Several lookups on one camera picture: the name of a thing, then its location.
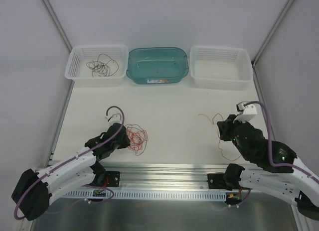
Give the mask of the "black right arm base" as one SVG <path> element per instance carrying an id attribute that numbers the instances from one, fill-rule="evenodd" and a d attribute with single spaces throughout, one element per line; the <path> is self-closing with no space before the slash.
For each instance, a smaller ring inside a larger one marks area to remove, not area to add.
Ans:
<path id="1" fill-rule="evenodd" d="M 227 184 L 223 177 L 224 177 L 223 173 L 207 174 L 208 188 L 211 190 L 223 189 L 228 191 L 241 189 L 239 185 L 232 186 Z"/>

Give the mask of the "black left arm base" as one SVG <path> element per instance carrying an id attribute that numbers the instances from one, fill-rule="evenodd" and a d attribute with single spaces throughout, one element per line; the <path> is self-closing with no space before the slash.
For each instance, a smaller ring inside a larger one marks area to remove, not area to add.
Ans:
<path id="1" fill-rule="evenodd" d="M 120 183 L 119 171 L 105 171 L 95 176 L 91 185 L 95 187 L 119 187 Z"/>

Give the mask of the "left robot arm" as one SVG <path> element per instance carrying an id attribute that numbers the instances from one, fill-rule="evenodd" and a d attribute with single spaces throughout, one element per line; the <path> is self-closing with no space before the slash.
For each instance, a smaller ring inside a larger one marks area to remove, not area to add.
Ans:
<path id="1" fill-rule="evenodd" d="M 71 157 L 38 171 L 25 170 L 11 195 L 16 204 L 14 218 L 34 220 L 61 196 L 80 186 L 106 189 L 111 179 L 100 161 L 129 145 L 126 127 L 115 122 Z"/>

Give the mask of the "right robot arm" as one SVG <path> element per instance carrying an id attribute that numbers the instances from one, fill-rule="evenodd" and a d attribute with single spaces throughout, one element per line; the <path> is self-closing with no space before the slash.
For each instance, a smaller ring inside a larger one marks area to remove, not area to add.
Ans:
<path id="1" fill-rule="evenodd" d="M 256 174 L 248 168 L 231 163 L 224 173 L 224 184 L 261 191 L 295 206 L 300 214 L 319 219 L 319 178 L 286 144 L 265 138 L 242 115 L 230 115 L 217 122 L 220 140 L 234 144 L 241 156 L 264 171 L 277 174 L 279 181 Z"/>

